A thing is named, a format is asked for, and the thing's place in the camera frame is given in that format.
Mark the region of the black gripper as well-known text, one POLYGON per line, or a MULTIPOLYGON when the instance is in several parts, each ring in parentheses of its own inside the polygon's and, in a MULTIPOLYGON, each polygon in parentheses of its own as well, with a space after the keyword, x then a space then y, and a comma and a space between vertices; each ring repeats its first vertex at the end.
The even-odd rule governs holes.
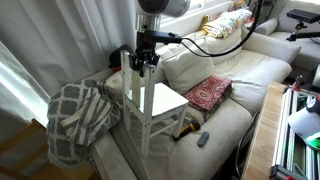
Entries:
POLYGON ((136 50, 129 55, 130 68, 141 77, 144 76, 143 66, 145 64, 157 66, 160 56, 156 54, 157 43, 168 45, 170 43, 180 44, 182 37, 174 33, 146 30, 137 33, 136 50))

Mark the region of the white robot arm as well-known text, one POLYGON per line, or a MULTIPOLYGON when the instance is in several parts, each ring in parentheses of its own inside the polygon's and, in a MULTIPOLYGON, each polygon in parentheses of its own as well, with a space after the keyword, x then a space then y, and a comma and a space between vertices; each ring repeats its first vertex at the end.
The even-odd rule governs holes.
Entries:
POLYGON ((160 32, 161 16, 180 17, 184 15, 191 0, 137 0, 141 11, 136 19, 136 50, 130 55, 132 70, 144 76, 145 64, 157 66, 160 56, 156 54, 157 43, 180 44, 182 37, 170 32, 160 32))

